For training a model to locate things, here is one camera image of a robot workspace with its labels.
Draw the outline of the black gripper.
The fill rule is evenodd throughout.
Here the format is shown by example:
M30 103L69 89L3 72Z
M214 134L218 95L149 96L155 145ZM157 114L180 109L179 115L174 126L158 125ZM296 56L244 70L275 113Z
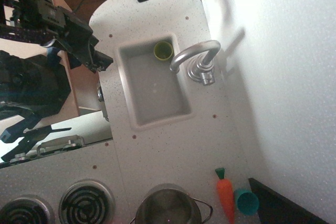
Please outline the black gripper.
M113 63L113 58L95 50L98 41L93 30L75 14L63 7L53 7L51 19L56 33L52 47L66 51L78 61L85 61L84 66L92 73L106 70Z

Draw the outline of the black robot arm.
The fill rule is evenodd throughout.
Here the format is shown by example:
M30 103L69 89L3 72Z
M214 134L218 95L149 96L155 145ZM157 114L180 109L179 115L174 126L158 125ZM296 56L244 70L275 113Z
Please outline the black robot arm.
M95 49L89 24L52 0L1 0L1 38L65 51L71 69L83 65L96 73L113 63Z

